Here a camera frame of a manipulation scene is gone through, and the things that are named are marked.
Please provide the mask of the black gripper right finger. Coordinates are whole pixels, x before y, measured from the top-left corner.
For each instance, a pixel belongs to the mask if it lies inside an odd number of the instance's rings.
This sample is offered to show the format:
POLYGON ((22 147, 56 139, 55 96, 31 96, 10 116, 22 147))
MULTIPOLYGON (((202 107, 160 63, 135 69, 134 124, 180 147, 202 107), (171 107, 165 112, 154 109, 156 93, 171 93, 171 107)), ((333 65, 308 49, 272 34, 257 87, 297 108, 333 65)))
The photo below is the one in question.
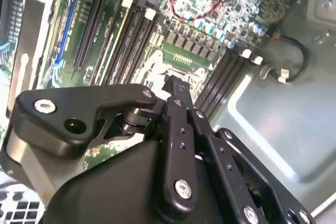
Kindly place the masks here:
POLYGON ((315 223, 314 217, 228 129, 214 132, 194 107, 190 84, 181 98, 201 157, 200 209, 185 223, 315 223))

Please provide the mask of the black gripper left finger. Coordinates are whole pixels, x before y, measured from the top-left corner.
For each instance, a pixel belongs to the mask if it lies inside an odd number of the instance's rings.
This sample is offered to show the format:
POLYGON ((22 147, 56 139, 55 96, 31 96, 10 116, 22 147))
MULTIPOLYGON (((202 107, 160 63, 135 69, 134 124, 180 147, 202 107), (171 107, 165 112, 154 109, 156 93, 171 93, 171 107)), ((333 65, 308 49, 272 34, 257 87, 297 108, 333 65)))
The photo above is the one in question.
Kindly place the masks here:
POLYGON ((167 157, 194 156, 187 122, 189 86, 172 77, 163 90, 138 83, 27 90, 16 99, 4 141, 5 168, 47 205, 56 191, 82 173, 89 148, 114 137, 144 134, 164 143, 167 157))

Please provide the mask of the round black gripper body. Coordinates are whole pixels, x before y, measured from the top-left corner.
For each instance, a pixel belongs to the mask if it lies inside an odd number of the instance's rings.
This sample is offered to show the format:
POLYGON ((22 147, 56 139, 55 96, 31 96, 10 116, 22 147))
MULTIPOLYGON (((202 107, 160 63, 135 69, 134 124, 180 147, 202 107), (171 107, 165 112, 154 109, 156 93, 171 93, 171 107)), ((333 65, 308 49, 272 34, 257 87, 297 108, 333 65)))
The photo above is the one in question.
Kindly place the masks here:
POLYGON ((45 223, 176 223, 154 203, 158 142, 142 142, 62 185, 45 223))

